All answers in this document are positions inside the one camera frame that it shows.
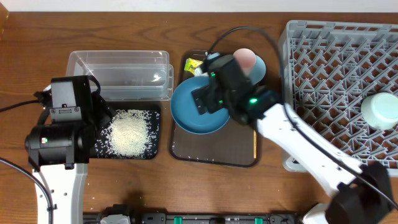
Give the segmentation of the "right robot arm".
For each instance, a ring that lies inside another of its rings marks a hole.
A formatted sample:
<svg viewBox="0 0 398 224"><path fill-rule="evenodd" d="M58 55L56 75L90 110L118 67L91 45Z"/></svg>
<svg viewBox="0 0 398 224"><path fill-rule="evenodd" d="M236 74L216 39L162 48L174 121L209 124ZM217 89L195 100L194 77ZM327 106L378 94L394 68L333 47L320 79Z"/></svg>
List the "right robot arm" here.
<svg viewBox="0 0 398 224"><path fill-rule="evenodd" d="M379 223L397 208L383 165L366 166L337 149L275 91L254 86L232 55L210 55L201 68L209 84L192 91L199 113L226 108L239 124L254 123L258 134L292 156L331 198L309 210L302 223Z"/></svg>

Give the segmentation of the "mint green bowl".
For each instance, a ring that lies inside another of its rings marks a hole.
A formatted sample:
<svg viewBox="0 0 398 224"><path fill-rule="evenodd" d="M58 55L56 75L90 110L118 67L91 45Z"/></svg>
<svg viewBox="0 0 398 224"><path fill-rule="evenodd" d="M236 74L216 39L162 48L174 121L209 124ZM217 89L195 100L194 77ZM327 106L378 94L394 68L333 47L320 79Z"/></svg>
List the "mint green bowl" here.
<svg viewBox="0 0 398 224"><path fill-rule="evenodd" d="M374 129L391 129L397 124L397 97L392 93L368 96L361 104L363 119Z"/></svg>

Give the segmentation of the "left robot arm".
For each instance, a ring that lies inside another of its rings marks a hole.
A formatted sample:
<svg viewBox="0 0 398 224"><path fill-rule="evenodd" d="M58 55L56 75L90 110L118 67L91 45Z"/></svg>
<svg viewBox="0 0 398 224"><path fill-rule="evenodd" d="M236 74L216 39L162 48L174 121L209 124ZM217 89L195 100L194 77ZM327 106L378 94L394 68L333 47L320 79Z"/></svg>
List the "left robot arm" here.
<svg viewBox="0 0 398 224"><path fill-rule="evenodd" d="M116 112L92 75L53 78L34 96L44 106L25 139L39 223L83 223L90 152Z"/></svg>

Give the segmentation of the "dark blue plate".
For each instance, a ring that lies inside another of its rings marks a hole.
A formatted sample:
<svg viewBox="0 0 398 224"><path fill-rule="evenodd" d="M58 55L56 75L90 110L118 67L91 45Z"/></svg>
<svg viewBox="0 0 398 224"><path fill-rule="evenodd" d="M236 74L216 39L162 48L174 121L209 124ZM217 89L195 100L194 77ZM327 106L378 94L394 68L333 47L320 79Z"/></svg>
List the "dark blue plate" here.
<svg viewBox="0 0 398 224"><path fill-rule="evenodd" d="M200 114L191 92L209 84L208 77L193 77L176 87L171 99L171 113L174 121L184 130L193 134L210 134L221 129L229 120L228 110Z"/></svg>

